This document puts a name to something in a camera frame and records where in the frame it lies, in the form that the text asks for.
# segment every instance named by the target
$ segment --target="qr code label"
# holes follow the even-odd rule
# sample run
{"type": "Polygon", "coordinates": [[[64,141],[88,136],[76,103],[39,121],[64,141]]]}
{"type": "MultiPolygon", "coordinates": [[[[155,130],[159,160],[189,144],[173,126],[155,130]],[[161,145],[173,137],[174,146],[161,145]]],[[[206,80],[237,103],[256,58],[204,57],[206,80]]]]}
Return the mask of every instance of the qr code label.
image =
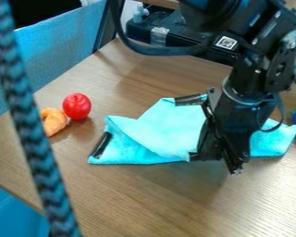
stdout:
{"type": "Polygon", "coordinates": [[[231,39],[229,37],[223,36],[220,40],[216,43],[217,47],[226,48],[229,50],[233,50],[234,46],[237,44],[237,41],[231,39]]]}

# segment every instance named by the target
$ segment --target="blue bin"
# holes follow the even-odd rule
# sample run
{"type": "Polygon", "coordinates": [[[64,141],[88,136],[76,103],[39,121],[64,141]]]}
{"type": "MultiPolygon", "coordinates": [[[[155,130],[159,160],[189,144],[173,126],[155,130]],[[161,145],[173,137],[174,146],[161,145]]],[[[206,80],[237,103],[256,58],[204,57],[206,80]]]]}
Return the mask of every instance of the blue bin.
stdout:
{"type": "Polygon", "coordinates": [[[0,189],[0,237],[47,237],[47,219],[0,189]]]}

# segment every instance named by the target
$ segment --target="screw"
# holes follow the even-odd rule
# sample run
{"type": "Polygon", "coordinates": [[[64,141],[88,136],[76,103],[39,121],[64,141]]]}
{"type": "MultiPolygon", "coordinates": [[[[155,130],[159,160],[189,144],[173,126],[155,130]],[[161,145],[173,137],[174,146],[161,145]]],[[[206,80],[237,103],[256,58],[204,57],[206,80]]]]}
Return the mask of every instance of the screw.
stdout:
{"type": "Polygon", "coordinates": [[[281,11],[278,11],[277,13],[276,13],[276,19],[278,19],[280,16],[281,16],[281,11]]]}
{"type": "Polygon", "coordinates": [[[242,171],[243,171],[242,168],[237,168],[237,169],[235,169],[235,170],[232,172],[232,175],[239,175],[239,174],[242,173],[242,171]]]}
{"type": "Polygon", "coordinates": [[[289,49],[294,49],[296,47],[296,42],[295,41],[288,41],[287,47],[289,49]]]}
{"type": "Polygon", "coordinates": [[[259,42],[258,39],[254,39],[254,40],[252,41],[252,44],[253,44],[253,45],[258,44],[258,42],[259,42]]]}

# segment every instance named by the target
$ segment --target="orange toy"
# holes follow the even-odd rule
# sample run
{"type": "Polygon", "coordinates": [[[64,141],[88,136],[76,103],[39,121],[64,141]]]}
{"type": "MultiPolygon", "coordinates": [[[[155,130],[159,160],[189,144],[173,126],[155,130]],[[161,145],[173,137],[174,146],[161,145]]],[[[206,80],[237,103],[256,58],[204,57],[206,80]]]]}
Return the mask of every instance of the orange toy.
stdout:
{"type": "Polygon", "coordinates": [[[43,129],[47,137],[51,137],[67,126],[67,116],[59,109],[47,107],[41,111],[43,129]]]}

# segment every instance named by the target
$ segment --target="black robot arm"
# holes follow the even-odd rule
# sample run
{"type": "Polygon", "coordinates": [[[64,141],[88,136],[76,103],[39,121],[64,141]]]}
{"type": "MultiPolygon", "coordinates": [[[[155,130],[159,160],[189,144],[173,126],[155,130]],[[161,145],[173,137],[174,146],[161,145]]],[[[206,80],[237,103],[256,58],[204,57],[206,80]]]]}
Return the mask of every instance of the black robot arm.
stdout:
{"type": "Polygon", "coordinates": [[[222,85],[202,102],[207,117],[194,160],[224,158],[231,174],[252,158],[250,139],[278,106],[279,92],[296,81],[296,10],[283,1],[180,1],[182,15],[197,31],[225,31],[241,44],[237,62],[222,85]]]}

